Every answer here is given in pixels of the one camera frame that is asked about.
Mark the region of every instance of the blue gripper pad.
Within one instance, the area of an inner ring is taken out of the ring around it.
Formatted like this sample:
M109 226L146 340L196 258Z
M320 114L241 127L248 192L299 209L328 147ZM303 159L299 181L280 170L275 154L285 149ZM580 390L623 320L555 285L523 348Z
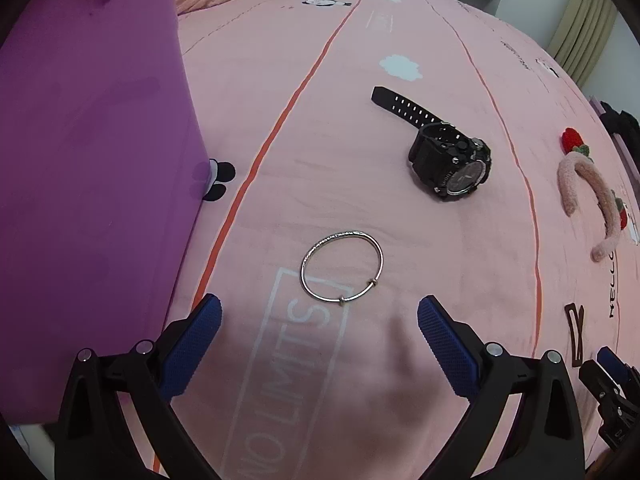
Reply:
M191 324L164 359L160 396L169 402L187 389L198 364L222 323L220 300L211 295L207 303L194 313Z
M628 368L608 346L603 346L598 350L596 361L606 370L607 374L609 374L611 378L621 386L628 382Z
M443 315L444 308L434 301L437 302L433 296L420 301L418 327L455 394L471 402L479 391L478 363L456 335L449 316L446 312Z

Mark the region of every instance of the orange stripe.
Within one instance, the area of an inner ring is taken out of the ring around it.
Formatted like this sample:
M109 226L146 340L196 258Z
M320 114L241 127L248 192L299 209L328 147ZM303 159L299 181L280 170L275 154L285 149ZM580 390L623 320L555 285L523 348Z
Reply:
M520 174L522 175L522 179L524 180L524 184L527 187L527 192L529 193L529 207L531 209L531 217L533 219L533 234L534 234L534 238L536 240L536 261L535 261L535 266L534 266L534 273L536 275L536 332L535 332L535 336L534 336L533 350L531 351L531 356L533 357L535 355L536 349L538 347L538 340L540 339L540 326L542 325L542 279L540 278L540 231L538 229L538 216L536 215L536 204L535 204L534 199L533 199L533 191L531 189L531 185L529 183L529 179L527 178L527 175L524 173L524 170L522 169L522 166L520 165L520 159L518 158L518 155L516 154L516 148L513 145L513 140L511 139L511 135L509 134L509 130L507 129L507 124L504 122L504 118L503 118L502 114L500 113L500 110L498 109L497 103L495 102L494 95L489 90L489 87L487 86L487 83L484 81L484 78L482 77L482 74L480 73L480 71L478 70L478 67L474 63L474 60L471 57L471 53L469 52L469 49L466 47L465 42L462 41L462 38L460 38L460 35L458 34L457 30L453 27L453 25L451 25L447 21L447 19L444 16L441 15L435 9L435 7L433 7L431 5L431 3L428 0L424 0L424 1L427 2L431 6L431 9L433 9L433 12L435 12L438 16L440 16L444 20L444 22L447 23L447 25L449 25L451 30L453 30L455 35L458 37L458 40L460 41L460 44L465 49L466 56L469 58L469 61L471 62L471 65L473 65L474 69L476 70L476 73L478 74L478 77L480 79L480 82L482 83L482 86L484 86L484 89L489 94L489 98L491 99L491 104L494 106L495 112L498 114L498 117L500 118L500 122L502 123L502 127L504 129L504 133L506 134L507 140L509 141L509 147L511 149L511 155L513 155L513 160L515 161L516 166L517 166L518 170L520 171Z
M344 24L347 22L347 20L353 14L353 11L358 8L358 6L360 5L361 1L362 0L358 0L357 3L353 7L351 7L351 10L344 17L344 19L340 22L340 25L338 25L338 27L334 30L334 33L329 37L329 40L324 44L324 48L322 49L322 52L320 53L320 56L318 57L318 59L316 60L314 65L311 67L311 70L306 75L306 77L304 78L302 83L300 83L300 86L298 87L298 89L292 95L292 97L289 100L289 103L287 104L286 108L284 108L284 110L282 111L282 113L278 117L278 120L276 121L276 124L273 127L273 130L271 130L271 133L269 134L267 139L262 144L262 147L260 148L260 151L258 152L258 155L254 159L254 163L251 165L251 169L249 170L249 174L247 175L246 179L242 183L242 186L240 186L240 189L238 190L238 193L236 194L236 197L234 198L234 201L233 201L233 203L231 205L231 209L229 210L229 213L226 215L225 222L222 224L222 229L220 229L218 237L216 238L216 241L213 244L213 248L211 250L211 254L209 255L209 261L207 261L207 266L205 267L204 273L202 274L202 277L200 279L200 284L198 285L198 289L196 291L196 295L193 298L192 308L194 308L198 304L200 299L205 294L205 291L206 291L206 288L207 288L207 283L209 283L209 279L211 277L211 273L213 272L213 268L215 267L216 261L218 260L218 256L220 255L220 249L222 248L222 245L224 244L224 242L226 240L226 237L227 237L227 235L229 233L229 230L231 229L231 226L233 225L234 220L236 219L236 214L238 213L238 209L240 208L240 205L242 204L242 199L244 199L244 196L246 195L246 192L247 192L249 186L255 180L255 177L256 177L256 175L258 173L258 170L260 169L260 165L261 165L262 161L264 160L265 155L269 151L271 143L273 142L273 140L278 135L280 129L282 128L282 125L284 124L284 121L287 120L287 117L289 116L289 113L291 112L291 110L295 106L298 98L300 97L300 94L306 88L306 85L309 83L311 78L314 76L314 74L318 70L318 67L322 63L322 60L324 59L324 56L326 56L326 53L329 50L329 47L331 46L331 44L334 42L334 39L338 35L338 32L340 32L341 28L344 26Z
M160 472L160 461L158 460L158 456L157 455L154 455L153 471L155 473L159 473Z

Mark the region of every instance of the watch strap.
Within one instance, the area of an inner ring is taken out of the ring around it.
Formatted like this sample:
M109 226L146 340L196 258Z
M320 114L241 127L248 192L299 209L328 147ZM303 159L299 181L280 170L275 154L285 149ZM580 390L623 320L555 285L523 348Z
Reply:
M396 92L383 86L376 86L371 94L371 100L379 107L396 114L416 128L421 128L428 123L441 123L442 119L422 108Z

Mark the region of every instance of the purple box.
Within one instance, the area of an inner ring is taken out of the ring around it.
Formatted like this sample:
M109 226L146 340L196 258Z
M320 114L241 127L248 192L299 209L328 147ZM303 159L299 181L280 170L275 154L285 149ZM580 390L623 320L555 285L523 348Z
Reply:
M156 338L209 176L174 0L31 0L0 48L0 412Z

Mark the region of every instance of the white cloud print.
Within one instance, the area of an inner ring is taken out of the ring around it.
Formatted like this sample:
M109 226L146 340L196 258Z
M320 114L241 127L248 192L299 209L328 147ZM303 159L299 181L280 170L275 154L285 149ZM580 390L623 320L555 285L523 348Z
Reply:
M398 54L387 56L380 61L380 66L384 68L389 75L399 77L405 81L422 79L422 74L418 70L420 65L405 56L398 56Z

